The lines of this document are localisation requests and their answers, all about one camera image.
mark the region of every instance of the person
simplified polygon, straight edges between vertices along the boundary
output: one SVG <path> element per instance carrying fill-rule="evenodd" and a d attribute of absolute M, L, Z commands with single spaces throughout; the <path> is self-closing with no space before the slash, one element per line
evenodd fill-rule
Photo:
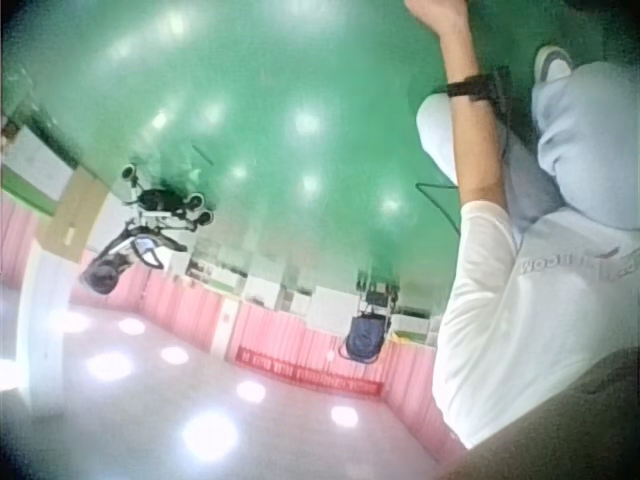
<path fill-rule="evenodd" d="M 142 225 L 131 228 L 131 222 L 124 230 L 89 263 L 80 275 L 80 283 L 100 295 L 109 295 L 115 290 L 120 276 L 137 260 L 146 266 L 164 269 L 164 265 L 155 254 L 159 247 L 175 252 L 186 252 L 187 247 L 160 231 Z M 155 263 L 145 257 L 151 256 Z"/>
<path fill-rule="evenodd" d="M 406 0 L 439 37 L 449 83 L 481 73 L 465 0 Z M 488 101 L 420 107 L 425 151 L 457 184 L 461 238 L 433 395 L 473 448 L 599 360 L 640 343 L 638 71 L 534 65 L 537 159 Z"/>

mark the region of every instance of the shoe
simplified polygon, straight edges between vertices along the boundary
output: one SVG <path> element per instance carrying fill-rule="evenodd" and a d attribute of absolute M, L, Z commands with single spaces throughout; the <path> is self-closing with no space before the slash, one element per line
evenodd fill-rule
<path fill-rule="evenodd" d="M 560 47 L 542 47 L 536 55 L 533 68 L 536 83 L 553 82 L 571 75 L 573 62 L 569 54 Z"/>

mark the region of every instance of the black wristband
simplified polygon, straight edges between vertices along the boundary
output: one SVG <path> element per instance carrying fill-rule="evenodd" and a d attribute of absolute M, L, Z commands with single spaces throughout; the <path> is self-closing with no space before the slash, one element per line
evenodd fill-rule
<path fill-rule="evenodd" d="M 497 97 L 493 75 L 475 75 L 463 82 L 447 85 L 447 95 L 453 97 L 469 97 L 473 101 L 495 101 Z"/>

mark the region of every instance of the black bag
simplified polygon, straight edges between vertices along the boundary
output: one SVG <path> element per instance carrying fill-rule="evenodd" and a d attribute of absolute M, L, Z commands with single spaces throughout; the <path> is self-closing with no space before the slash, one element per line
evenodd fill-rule
<path fill-rule="evenodd" d="M 351 320 L 351 329 L 344 343 L 338 349 L 340 356 L 347 360 L 366 365 L 378 360 L 384 345 L 390 323 L 385 315 L 363 313 Z M 342 353 L 346 347 L 347 356 Z"/>

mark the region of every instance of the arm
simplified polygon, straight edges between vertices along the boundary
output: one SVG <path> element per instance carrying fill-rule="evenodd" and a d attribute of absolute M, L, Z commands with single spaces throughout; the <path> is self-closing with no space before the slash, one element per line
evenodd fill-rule
<path fill-rule="evenodd" d="M 469 28 L 466 0 L 405 0 L 407 8 L 440 37 L 447 81 L 480 73 Z M 506 210 L 496 120 L 487 101 L 451 101 L 460 203 L 486 200 Z"/>

